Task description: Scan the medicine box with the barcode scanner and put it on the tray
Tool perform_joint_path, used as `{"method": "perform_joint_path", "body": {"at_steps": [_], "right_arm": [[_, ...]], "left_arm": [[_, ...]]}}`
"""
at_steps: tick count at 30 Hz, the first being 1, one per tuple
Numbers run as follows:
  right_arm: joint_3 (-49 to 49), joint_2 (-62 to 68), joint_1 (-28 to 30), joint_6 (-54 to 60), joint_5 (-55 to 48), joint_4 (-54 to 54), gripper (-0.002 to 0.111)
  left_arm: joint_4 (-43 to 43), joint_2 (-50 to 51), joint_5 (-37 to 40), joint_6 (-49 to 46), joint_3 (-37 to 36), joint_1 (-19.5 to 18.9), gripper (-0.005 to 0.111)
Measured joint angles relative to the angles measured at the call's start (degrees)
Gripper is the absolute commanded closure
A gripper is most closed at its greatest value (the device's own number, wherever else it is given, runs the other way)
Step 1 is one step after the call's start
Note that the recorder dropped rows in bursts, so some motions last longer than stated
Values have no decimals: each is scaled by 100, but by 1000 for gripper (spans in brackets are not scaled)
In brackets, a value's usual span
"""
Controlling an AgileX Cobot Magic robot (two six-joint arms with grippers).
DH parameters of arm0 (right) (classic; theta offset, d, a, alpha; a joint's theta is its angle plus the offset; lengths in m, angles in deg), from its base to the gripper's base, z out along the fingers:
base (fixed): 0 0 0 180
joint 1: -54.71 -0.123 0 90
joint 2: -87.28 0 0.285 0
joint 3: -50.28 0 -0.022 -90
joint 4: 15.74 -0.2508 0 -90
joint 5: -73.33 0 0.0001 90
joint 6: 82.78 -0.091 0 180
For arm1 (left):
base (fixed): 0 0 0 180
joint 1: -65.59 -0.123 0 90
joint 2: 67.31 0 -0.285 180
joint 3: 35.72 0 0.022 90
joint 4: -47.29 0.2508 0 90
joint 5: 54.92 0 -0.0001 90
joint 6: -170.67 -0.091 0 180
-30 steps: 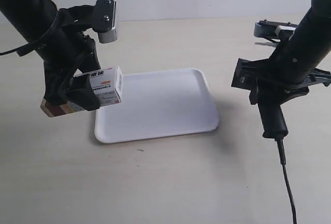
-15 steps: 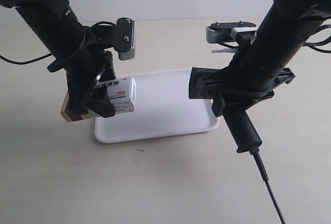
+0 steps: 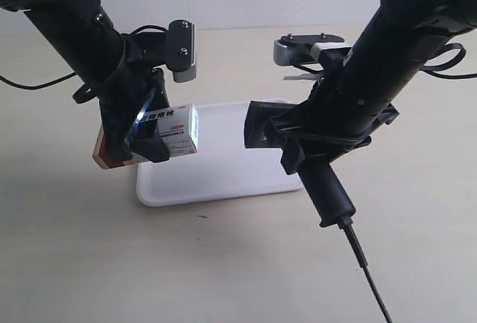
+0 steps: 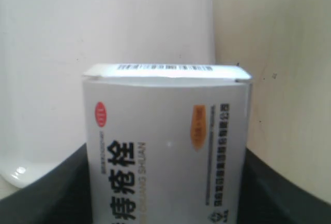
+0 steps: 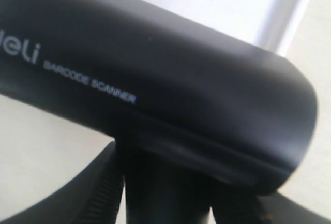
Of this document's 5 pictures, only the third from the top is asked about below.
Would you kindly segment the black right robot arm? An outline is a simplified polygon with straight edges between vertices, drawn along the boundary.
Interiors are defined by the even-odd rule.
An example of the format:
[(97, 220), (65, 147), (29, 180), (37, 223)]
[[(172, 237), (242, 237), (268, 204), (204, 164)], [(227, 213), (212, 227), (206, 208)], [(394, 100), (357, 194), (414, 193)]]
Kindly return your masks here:
[(397, 116), (392, 101), (429, 61), (476, 29), (476, 0), (380, 0), (352, 45), (329, 34), (284, 36), (274, 44), (279, 66), (317, 63), (309, 97), (274, 117), (268, 139), (282, 147), (282, 166), (301, 172), (314, 158), (330, 163), (366, 146)]

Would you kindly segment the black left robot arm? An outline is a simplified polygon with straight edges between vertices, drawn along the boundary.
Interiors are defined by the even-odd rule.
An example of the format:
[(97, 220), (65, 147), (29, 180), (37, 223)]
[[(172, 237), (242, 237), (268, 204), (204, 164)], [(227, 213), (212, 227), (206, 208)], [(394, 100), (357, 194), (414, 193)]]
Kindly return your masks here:
[(141, 121), (148, 110), (168, 107), (164, 35), (118, 32), (101, 0), (1, 0), (1, 8), (23, 12), (83, 81), (76, 103), (98, 99), (110, 160), (169, 159), (157, 125)]

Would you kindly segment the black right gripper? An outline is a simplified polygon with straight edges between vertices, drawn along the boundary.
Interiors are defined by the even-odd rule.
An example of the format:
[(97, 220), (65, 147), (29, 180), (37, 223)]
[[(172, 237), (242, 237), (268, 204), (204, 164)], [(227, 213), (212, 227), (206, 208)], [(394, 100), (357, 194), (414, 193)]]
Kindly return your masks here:
[[(387, 45), (314, 45), (310, 55), (325, 70), (323, 80), (306, 102), (306, 115), (318, 130), (294, 115), (296, 104), (273, 103), (268, 119), (268, 142), (282, 149), (287, 175), (313, 157), (334, 162), (372, 142), (371, 134), (390, 125), (399, 111), (390, 104), (399, 94), (399, 70), (394, 51)], [(325, 133), (355, 138), (349, 145), (335, 144)]]

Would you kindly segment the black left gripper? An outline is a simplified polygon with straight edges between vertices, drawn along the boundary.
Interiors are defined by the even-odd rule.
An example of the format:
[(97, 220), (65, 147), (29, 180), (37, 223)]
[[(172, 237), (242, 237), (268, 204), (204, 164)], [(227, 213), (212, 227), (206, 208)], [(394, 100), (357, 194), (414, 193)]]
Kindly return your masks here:
[[(170, 159), (157, 120), (140, 122), (133, 127), (143, 109), (161, 110), (168, 107), (164, 71), (161, 68), (133, 70), (121, 67), (107, 79), (98, 98), (108, 154), (114, 159), (130, 159), (131, 150), (152, 163)], [(131, 130), (129, 150), (126, 136)]]

